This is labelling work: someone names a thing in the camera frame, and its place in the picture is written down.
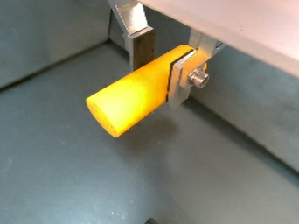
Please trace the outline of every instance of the gray surface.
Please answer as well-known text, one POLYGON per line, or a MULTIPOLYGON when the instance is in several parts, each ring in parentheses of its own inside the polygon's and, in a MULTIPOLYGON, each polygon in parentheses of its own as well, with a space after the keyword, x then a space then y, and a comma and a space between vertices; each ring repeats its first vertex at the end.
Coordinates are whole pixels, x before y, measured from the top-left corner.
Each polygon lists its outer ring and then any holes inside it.
POLYGON ((100 128, 85 97, 128 69, 108 44, 0 93, 1 224, 296 224, 297 175, 194 101, 100 128))
POLYGON ((226 48, 192 96, 299 171, 299 79, 226 48))
POLYGON ((106 0, 0 1, 0 88, 108 38, 106 0))

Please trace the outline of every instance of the gray floor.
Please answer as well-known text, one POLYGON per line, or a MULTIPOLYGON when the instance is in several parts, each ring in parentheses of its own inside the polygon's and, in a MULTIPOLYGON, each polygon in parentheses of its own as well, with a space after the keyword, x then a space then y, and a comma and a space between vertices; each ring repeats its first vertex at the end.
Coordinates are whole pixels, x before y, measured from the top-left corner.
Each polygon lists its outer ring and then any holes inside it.
POLYGON ((196 101, 100 128, 84 100, 128 70, 105 44, 0 93, 0 223, 296 224, 297 174, 196 101))

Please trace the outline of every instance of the yellow cylinder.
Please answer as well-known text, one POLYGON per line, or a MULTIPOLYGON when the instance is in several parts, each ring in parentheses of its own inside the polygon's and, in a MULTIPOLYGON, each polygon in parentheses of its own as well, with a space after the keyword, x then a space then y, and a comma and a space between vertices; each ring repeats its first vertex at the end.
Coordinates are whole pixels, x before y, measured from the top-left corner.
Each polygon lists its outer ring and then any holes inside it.
POLYGON ((177 46, 86 99, 90 114, 113 137, 165 102, 170 63, 189 50, 177 46))

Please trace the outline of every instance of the gray wall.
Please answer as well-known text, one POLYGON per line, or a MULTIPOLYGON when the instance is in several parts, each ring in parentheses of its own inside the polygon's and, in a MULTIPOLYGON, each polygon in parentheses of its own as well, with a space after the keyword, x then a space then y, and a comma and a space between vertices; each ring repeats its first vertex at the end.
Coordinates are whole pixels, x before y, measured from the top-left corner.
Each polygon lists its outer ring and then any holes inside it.
MULTIPOLYGON (((188 44, 190 29, 145 12, 156 29, 154 55, 188 44)), ((114 21, 109 37, 121 46, 120 35, 114 21)), ((229 47, 209 61, 208 72, 206 87, 190 96, 299 171, 299 80, 229 47)))
POLYGON ((0 88, 108 39, 106 0, 0 1, 0 88))

